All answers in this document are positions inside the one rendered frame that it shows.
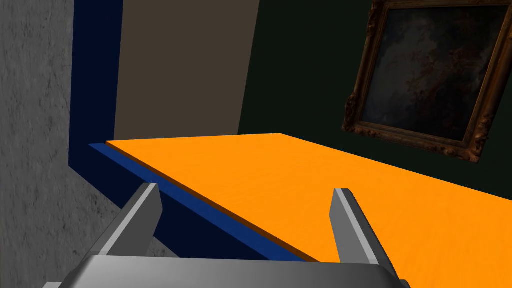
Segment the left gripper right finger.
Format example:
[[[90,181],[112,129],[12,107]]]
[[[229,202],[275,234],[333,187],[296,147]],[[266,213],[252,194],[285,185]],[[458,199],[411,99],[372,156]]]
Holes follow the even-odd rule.
[[[341,263],[392,264],[354,194],[349,189],[336,188],[334,190],[329,219]]]

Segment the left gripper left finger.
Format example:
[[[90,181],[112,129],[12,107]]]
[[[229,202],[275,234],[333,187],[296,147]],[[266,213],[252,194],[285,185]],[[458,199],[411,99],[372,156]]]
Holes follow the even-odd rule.
[[[161,219],[157,183],[143,183],[89,250],[90,256],[143,257]]]

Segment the dark painting in ornate frame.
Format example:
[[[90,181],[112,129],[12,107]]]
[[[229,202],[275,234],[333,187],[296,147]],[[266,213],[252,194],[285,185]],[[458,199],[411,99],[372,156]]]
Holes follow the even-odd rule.
[[[512,73],[512,0],[373,0],[342,129],[477,163]]]

